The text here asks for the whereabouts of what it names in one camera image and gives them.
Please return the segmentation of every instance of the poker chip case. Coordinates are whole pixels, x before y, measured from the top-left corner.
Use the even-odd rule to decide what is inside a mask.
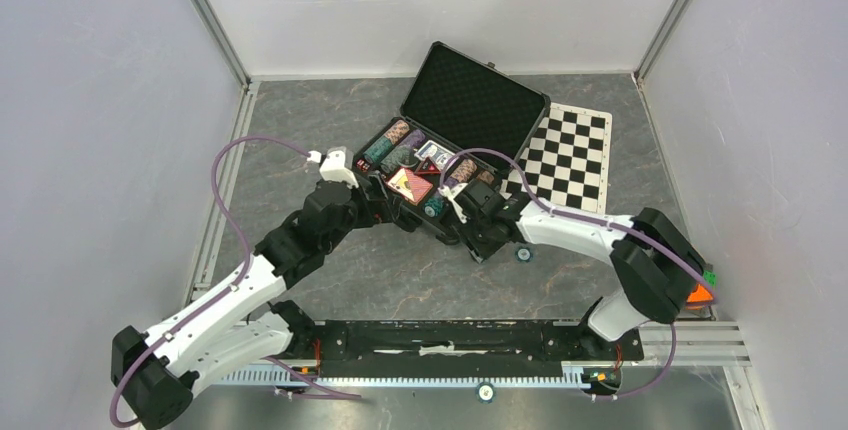
[[[518,160],[550,106],[547,95],[512,80],[495,70],[494,64],[483,64],[435,42],[399,109],[399,116],[354,154],[354,171],[364,175],[376,173],[384,181],[403,168],[414,173],[420,160],[411,155],[429,141],[450,152],[489,148]],[[466,158],[474,165],[464,163]],[[460,157],[443,172],[451,180],[449,177],[466,177],[468,170],[473,171],[467,181],[493,177],[497,186],[507,178],[510,168],[494,156],[469,155]],[[434,207],[440,199],[439,176],[416,175],[416,182],[424,185],[418,180],[422,178],[432,186],[418,204],[399,199],[402,203],[395,223],[407,231],[423,226],[443,243],[456,244],[459,237],[452,226],[458,219],[453,209],[446,200]],[[434,208],[441,211],[432,216]]]

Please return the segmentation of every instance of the white wall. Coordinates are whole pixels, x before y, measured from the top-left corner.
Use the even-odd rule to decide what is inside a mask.
[[[844,428],[846,0],[693,0],[647,98],[778,429]]]
[[[0,427],[109,428],[180,307],[239,88],[189,0],[0,0]]]
[[[434,40],[508,72],[630,71],[672,0],[211,2],[253,75],[382,75]]]

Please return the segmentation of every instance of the gray wall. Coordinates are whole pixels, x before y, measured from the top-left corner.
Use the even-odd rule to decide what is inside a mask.
[[[842,428],[846,0],[693,0],[647,98],[779,429]]]
[[[177,310],[239,88],[189,0],[0,0],[0,427],[107,428]]]

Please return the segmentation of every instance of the black case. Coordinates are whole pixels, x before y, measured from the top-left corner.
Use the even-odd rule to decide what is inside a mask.
[[[551,100],[547,95],[512,80],[495,70],[494,64],[480,63],[444,43],[435,42],[400,107],[400,117],[393,118],[356,152],[354,162],[359,162],[368,147],[400,119],[409,124],[410,132],[418,128],[428,139],[453,152],[474,147],[489,148],[518,160],[550,107]],[[468,158],[477,164],[472,178],[488,170],[495,177],[495,183],[500,184],[509,174],[509,164],[497,157],[481,155]],[[448,175],[459,161],[446,169]],[[354,165],[354,171],[373,173],[379,169],[379,164],[380,161],[374,162],[367,172]],[[424,213],[424,203],[438,192],[439,175],[422,177],[432,183],[433,188],[417,206],[400,198],[403,203],[395,223],[407,231],[424,224],[435,232],[440,241],[459,243],[459,237],[452,229],[458,222],[452,209],[446,208],[435,218]]]

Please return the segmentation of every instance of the gray tabletop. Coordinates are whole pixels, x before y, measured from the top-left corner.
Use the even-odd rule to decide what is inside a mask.
[[[675,223],[680,214],[645,108],[629,75],[516,77],[553,102],[612,114],[607,212],[651,206]],[[289,138],[307,149],[356,150],[394,116],[412,79],[265,82],[250,134]],[[251,242],[277,227],[318,180],[317,169],[280,146],[249,144],[232,211]],[[284,295],[314,319],[579,318],[614,291],[613,270],[589,257],[538,246],[529,264],[507,245],[483,264],[463,246],[447,247],[419,230],[393,225],[351,233],[324,267]],[[241,251],[227,230],[216,277],[235,268]]]

